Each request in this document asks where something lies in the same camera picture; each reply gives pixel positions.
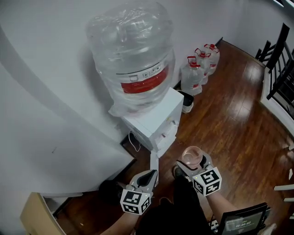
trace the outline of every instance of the black railing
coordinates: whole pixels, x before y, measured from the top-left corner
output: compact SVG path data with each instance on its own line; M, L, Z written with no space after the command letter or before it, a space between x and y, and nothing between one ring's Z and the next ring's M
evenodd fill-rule
M273 98L294 119L294 50L291 52L286 42L289 30L283 24L277 43L271 46L267 41L255 58L267 61L266 67L269 68L270 91L266 98Z

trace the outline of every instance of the large plastic water bottle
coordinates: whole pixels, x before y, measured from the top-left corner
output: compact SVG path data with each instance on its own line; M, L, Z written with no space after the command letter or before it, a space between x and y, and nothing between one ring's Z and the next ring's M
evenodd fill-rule
M166 9L153 1L125 3L90 20L86 33L114 100L112 115L145 111L162 100L175 66L172 31Z
M195 56L188 56L188 64L181 68L181 90L191 95L202 92L201 81L204 78L204 70L196 62Z
M209 56L209 62L210 62L210 68L208 75L211 75L215 72L217 64L220 60L220 50L217 49L217 47L214 44L205 44L204 45L204 51L205 53L210 53L211 55Z
M201 85L205 85L208 82L208 71L210 66L209 57L211 56L211 54L206 54L203 50L200 50L199 48L197 48L194 53L197 64L199 64L200 67L204 70L204 78L201 81Z

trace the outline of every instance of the white wire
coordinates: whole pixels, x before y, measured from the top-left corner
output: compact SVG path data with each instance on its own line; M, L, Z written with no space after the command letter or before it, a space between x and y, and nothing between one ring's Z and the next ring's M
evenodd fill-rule
M131 133L131 131L129 131L129 141L130 141L130 144L133 145L132 141L130 140L130 133ZM139 149L138 150L136 149L136 147L134 145L133 145L133 147L134 147L135 151L138 152L141 149L141 143L139 142Z

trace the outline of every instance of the plastic bag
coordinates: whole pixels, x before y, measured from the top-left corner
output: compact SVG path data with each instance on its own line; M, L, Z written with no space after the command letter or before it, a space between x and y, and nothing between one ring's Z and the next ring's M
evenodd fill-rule
M110 114L146 111L163 99L175 67L172 31L166 9L157 2L129 2L90 20L86 34L114 100Z

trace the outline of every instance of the wooden floor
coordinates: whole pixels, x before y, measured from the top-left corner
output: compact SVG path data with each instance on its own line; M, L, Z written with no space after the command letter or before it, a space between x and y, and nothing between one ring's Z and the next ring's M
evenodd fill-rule
M264 67L238 48L222 41L220 62L201 94L195 96L194 108L182 114L174 144L160 158L159 185L153 206L161 196L172 199L171 168L185 148L196 145L211 155L223 181L221 193L239 208L267 202L272 208L267 224L276 223L275 234L294 234L294 213L285 197L294 191L274 191L276 185L293 184L288 180L294 166L293 143L286 129L260 104ZM137 162L120 177L128 183L132 176L149 168L149 152L144 147L136 153L125 147ZM122 214L120 206L111 206L97 197L97 192L74 198L58 214L57 221L68 235L100 234ZM212 211L199 196L207 219Z

